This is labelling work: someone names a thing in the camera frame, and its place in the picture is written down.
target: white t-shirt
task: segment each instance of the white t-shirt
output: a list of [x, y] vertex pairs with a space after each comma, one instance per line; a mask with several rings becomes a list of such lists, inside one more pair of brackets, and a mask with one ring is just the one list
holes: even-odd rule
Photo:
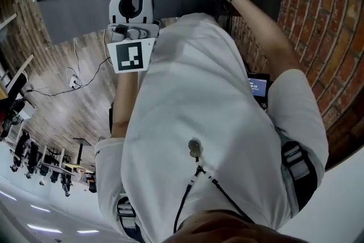
[[[290, 217], [281, 172], [285, 135], [312, 149], [325, 166], [328, 143], [305, 75], [284, 72], [268, 93], [265, 113], [254, 100], [245, 66], [227, 32], [193, 14], [160, 32], [140, 86], [125, 139], [96, 145], [101, 212], [124, 234], [117, 217], [126, 192], [151, 242], [173, 234], [186, 187], [196, 172], [188, 142], [202, 145], [204, 169], [255, 223], [278, 229]], [[178, 226], [212, 209], [237, 210], [204, 175], [185, 201]]]

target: phone screen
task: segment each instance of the phone screen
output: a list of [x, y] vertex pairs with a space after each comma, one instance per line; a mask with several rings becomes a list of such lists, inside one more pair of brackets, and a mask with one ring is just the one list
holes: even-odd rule
[[254, 96], [266, 96], [267, 80], [249, 78], [249, 83]]

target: hair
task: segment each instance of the hair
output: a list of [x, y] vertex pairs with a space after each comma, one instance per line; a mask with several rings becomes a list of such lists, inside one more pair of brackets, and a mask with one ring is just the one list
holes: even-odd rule
[[17, 171], [18, 171], [18, 166], [16, 166], [16, 165], [10, 166], [10, 168], [11, 168], [11, 170], [12, 170], [13, 172], [17, 172]]

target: power strip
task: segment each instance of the power strip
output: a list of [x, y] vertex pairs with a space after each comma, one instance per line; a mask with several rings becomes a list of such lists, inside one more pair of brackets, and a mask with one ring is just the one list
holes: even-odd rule
[[80, 85], [80, 79], [76, 76], [76, 75], [73, 75], [71, 77], [71, 80], [69, 82], [69, 87], [71, 87], [72, 89], [78, 89], [81, 87]]

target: brick wall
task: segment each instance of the brick wall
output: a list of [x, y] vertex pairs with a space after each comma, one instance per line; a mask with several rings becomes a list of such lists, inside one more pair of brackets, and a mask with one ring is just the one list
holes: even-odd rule
[[[329, 140], [327, 168], [364, 144], [363, 0], [282, 0], [279, 26], [289, 36], [317, 98]], [[267, 60], [246, 23], [231, 34], [254, 72]]]

